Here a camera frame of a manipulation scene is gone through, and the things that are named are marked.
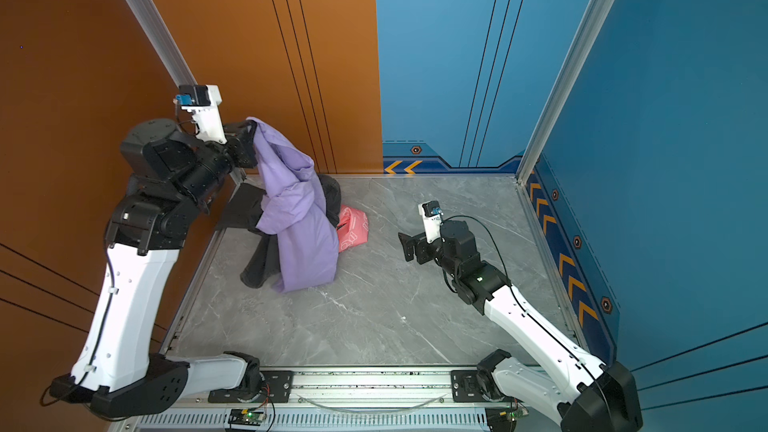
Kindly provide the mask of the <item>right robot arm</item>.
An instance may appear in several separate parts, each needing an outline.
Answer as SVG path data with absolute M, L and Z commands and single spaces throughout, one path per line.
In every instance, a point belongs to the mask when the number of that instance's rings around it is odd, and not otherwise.
M 560 332 L 514 286 L 503 267 L 482 259 L 464 217 L 424 220 L 424 232 L 400 233 L 406 261 L 433 262 L 449 288 L 508 333 L 539 371 L 498 349 L 477 366 L 478 384 L 491 400 L 514 398 L 563 431 L 638 431 L 643 425 L 632 373 L 611 365 Z

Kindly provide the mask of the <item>lilac purple cloth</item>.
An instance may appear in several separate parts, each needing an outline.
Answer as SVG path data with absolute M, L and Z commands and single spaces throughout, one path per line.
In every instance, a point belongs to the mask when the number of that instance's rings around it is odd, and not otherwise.
M 335 279 L 339 240 L 327 217 L 325 193 L 313 159 L 281 132 L 253 117 L 253 148 L 266 197 L 256 228 L 277 238 L 282 293 Z

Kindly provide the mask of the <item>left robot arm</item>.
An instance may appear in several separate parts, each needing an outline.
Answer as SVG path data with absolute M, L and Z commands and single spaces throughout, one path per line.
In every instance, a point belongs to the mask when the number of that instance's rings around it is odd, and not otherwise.
M 113 421 L 161 413 L 199 393 L 246 400 L 261 392 L 259 361 L 248 354 L 173 359 L 149 350 L 190 226 L 233 170 L 255 165 L 256 129 L 253 121 L 228 124 L 222 141 L 204 141 L 157 119 L 129 132 L 120 151 L 131 185 L 105 227 L 106 269 L 91 328 L 71 371 L 52 380 L 41 405 L 82 404 Z

